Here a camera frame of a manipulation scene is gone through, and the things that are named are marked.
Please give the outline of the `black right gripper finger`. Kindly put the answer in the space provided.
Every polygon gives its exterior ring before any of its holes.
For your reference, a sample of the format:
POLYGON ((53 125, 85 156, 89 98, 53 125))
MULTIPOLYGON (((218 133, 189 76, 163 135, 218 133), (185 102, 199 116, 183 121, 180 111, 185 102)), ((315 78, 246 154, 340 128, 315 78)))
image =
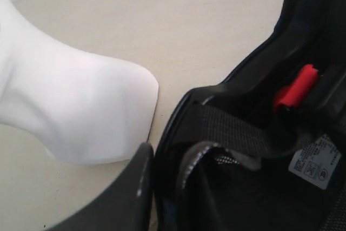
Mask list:
POLYGON ((103 193, 49 230, 148 230, 153 161, 152 146, 142 143, 103 193))

